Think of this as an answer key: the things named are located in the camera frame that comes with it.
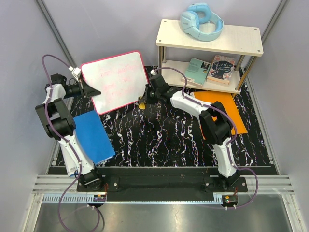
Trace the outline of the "yellow whiteboard eraser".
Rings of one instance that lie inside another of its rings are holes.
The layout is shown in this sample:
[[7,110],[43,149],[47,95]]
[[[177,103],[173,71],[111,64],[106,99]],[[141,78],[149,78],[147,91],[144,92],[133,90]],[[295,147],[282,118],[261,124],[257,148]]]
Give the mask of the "yellow whiteboard eraser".
[[146,106],[145,106],[144,103],[140,103],[140,104],[139,104],[139,109],[145,110],[145,108],[146,108]]

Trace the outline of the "pink framed whiteboard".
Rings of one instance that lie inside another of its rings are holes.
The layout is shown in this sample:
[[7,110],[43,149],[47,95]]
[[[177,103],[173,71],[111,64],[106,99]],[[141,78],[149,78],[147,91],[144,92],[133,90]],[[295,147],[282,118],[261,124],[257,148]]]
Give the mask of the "pink framed whiteboard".
[[149,83],[139,51],[83,63],[81,72],[85,82],[101,92],[91,98],[99,115],[137,102]]

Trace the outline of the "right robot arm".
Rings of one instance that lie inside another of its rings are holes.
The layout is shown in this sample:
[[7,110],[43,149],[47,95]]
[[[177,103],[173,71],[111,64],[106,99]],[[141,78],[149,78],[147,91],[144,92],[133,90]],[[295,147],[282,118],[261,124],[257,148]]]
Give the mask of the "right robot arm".
[[239,173],[232,156],[231,139],[233,124],[224,106],[219,102],[208,103],[191,97],[178,87],[169,87],[163,76],[157,74],[145,85],[139,104],[169,104],[198,119],[202,135],[212,144],[218,162],[219,180],[215,185],[223,191],[231,191],[237,185]]

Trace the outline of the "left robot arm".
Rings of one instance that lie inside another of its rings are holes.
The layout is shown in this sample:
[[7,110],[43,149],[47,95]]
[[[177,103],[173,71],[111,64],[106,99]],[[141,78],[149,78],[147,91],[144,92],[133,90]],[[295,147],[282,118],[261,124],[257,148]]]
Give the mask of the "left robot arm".
[[50,138],[59,144],[69,176],[78,178],[85,189],[100,191],[104,187],[102,174],[95,167],[77,137],[76,124],[64,99],[83,96],[92,97],[100,91],[90,87],[79,75],[75,84],[66,84],[66,77],[58,73],[51,75],[51,85],[45,86],[46,99],[35,107],[41,124]]

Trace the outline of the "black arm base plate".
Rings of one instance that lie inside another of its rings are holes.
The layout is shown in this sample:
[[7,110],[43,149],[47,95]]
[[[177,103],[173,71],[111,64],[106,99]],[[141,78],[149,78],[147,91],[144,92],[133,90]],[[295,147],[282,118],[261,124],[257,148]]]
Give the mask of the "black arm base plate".
[[107,202],[197,203],[210,202],[215,193],[246,193],[244,177],[232,181],[216,167],[104,167],[99,168],[107,187]]

